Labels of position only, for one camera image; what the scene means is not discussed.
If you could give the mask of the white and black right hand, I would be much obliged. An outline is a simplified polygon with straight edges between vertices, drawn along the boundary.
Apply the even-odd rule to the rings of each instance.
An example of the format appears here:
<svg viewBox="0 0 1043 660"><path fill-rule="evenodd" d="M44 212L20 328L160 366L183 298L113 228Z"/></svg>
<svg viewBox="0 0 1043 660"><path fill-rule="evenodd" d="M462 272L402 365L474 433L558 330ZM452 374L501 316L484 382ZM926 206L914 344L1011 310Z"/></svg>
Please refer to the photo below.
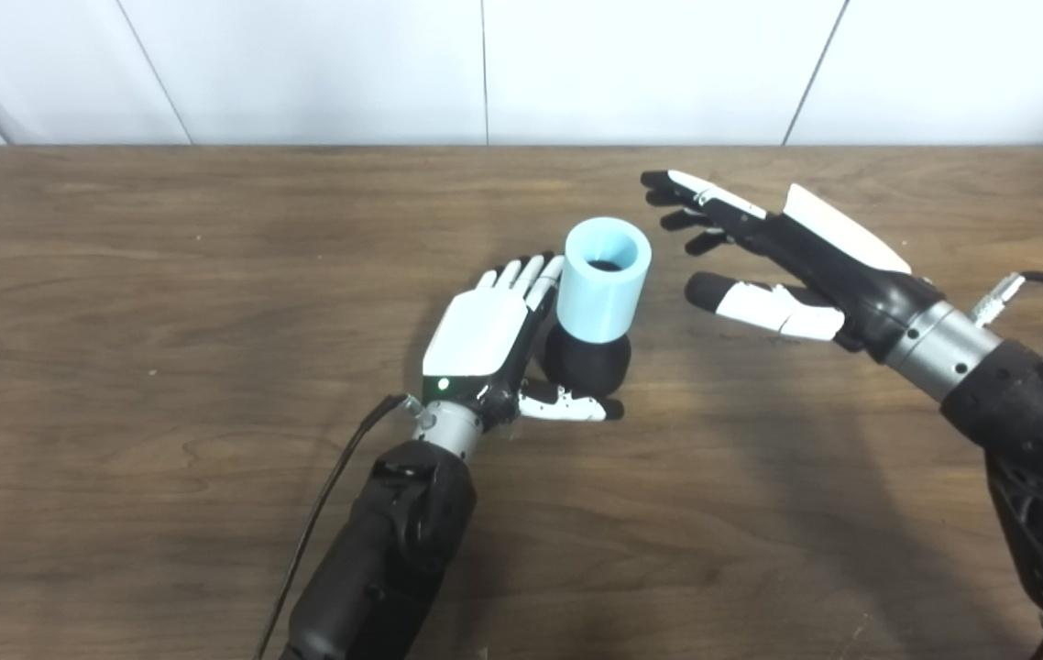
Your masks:
<svg viewBox="0 0 1043 660"><path fill-rule="evenodd" d="M789 210L773 213L679 170L647 170L640 181L648 204L669 209L665 230L700 230L686 242L689 255L735 244L796 280L789 287L695 272L685 296L698 309L785 336L832 341L882 362L916 319L944 300L884 242L798 185L789 193Z"/></svg>

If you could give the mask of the white and black left hand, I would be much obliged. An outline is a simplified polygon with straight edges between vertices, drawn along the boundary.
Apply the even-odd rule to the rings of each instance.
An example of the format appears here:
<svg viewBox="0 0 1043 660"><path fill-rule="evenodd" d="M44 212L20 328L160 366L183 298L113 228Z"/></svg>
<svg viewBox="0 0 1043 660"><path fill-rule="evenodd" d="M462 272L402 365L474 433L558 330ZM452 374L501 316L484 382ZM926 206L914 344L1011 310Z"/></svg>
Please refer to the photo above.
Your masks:
<svg viewBox="0 0 1043 660"><path fill-rule="evenodd" d="M564 264L554 252L510 260L452 298L425 350L423 401L462 406L484 431L522 416L569 422L625 416L618 400L527 376Z"/></svg>

